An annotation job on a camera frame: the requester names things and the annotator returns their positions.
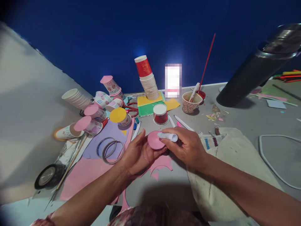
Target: purple paper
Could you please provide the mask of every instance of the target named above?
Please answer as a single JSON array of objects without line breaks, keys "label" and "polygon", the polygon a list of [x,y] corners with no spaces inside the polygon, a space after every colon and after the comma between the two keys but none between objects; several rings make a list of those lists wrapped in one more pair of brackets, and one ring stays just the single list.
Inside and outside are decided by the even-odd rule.
[{"label": "purple paper", "polygon": [[[130,127],[128,126],[120,127],[117,123],[113,123],[111,120],[109,120],[104,129],[91,140],[82,156],[86,159],[99,159],[100,157],[96,154],[96,148],[98,144],[106,137],[113,137],[115,140],[119,140],[122,143],[125,143],[128,137],[129,129]],[[107,139],[103,141],[102,144],[99,146],[98,153],[100,156],[102,155],[102,151],[105,148],[105,146],[111,141],[113,141],[113,139]],[[113,148],[114,145],[109,147],[107,153],[110,153],[113,150]],[[114,153],[110,157],[108,157],[108,159],[117,159],[120,155],[121,150],[122,144],[117,143]]]}]

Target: hand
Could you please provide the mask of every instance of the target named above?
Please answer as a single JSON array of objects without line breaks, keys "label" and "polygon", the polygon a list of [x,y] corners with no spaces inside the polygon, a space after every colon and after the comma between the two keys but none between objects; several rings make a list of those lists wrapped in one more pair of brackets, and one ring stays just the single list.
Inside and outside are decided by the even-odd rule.
[{"label": "hand", "polygon": [[196,132],[178,126],[175,128],[164,129],[162,132],[177,134],[178,138],[183,143],[181,147],[177,145],[177,143],[166,138],[161,141],[187,166],[200,171],[206,167],[206,158],[208,154]]},{"label": "hand", "polygon": [[129,143],[129,146],[123,154],[122,159],[119,161],[119,164],[128,170],[131,175],[135,175],[151,164],[166,150],[167,147],[160,150],[153,150],[148,145],[147,137],[145,136],[145,129],[143,129],[142,132],[138,134],[131,143]]}]

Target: glue stick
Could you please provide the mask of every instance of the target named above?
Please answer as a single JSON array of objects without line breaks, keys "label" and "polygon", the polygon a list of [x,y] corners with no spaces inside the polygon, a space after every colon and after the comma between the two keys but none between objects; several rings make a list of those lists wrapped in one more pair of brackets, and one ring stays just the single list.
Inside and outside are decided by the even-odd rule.
[{"label": "glue stick", "polygon": [[158,133],[158,137],[160,138],[167,138],[173,142],[176,142],[178,140],[178,136],[175,133]]}]

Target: person's left hand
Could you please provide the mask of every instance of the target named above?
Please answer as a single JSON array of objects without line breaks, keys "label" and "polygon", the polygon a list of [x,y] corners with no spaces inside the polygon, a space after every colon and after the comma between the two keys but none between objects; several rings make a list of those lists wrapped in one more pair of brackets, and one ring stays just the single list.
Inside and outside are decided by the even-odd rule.
[{"label": "person's left hand", "polygon": [[167,147],[163,147],[160,150],[153,150],[147,141],[145,136],[145,129],[129,143],[128,148],[123,154],[119,164],[129,171],[131,175],[135,175],[149,164],[151,164],[159,155],[167,150]]}]

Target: blurred light source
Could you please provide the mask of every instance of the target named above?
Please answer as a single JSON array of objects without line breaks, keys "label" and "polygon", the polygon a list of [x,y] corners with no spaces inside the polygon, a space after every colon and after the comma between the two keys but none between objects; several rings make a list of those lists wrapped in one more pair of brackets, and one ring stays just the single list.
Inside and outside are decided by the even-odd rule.
[{"label": "blurred light source", "polygon": [[182,91],[182,64],[165,64],[165,97],[180,97]]}]

